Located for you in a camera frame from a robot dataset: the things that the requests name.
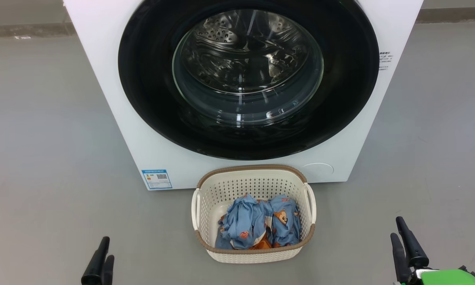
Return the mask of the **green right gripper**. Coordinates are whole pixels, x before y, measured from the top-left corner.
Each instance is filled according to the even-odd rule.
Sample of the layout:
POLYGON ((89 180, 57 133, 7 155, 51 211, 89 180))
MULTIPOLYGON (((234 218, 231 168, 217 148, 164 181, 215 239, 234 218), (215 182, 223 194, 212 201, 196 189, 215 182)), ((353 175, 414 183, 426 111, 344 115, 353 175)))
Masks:
POLYGON ((395 276, 401 285, 475 285, 475 271, 467 271, 465 266, 452 270, 435 270, 428 268, 429 258, 418 242, 413 231, 409 229, 404 218, 395 218, 401 235, 391 233, 391 244, 395 276))

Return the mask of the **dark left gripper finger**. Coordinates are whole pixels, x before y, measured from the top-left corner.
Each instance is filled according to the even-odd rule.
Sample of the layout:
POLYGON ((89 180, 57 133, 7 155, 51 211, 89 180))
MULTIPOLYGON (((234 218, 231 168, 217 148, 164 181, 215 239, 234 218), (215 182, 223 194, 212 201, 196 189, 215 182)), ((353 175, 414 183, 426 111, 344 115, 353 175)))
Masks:
POLYGON ((82 285, 103 285, 104 283, 104 264, 109 249, 109 237, 104 236, 99 247, 94 251, 93 256, 88 263, 83 276, 81 277, 82 285))
POLYGON ((114 255, 108 255, 104 258, 101 271, 101 284, 112 285, 114 270, 114 255))

